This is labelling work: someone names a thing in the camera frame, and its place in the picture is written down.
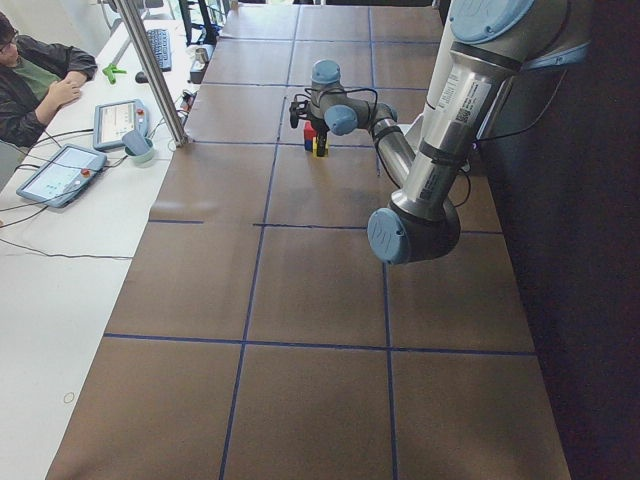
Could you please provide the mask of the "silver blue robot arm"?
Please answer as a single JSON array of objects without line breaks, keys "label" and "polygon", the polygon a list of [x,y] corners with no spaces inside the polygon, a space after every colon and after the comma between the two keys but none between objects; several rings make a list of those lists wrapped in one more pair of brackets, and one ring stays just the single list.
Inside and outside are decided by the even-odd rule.
[{"label": "silver blue robot arm", "polygon": [[290,123],[311,122],[317,152],[329,133],[367,131],[398,188],[371,214],[367,237],[387,264],[447,255],[460,221],[449,191],[472,145],[490,130],[508,85],[523,71],[581,62],[590,43],[591,1],[453,1],[424,110],[407,131],[389,105],[350,96],[339,65],[313,65],[311,85],[295,96]]}]

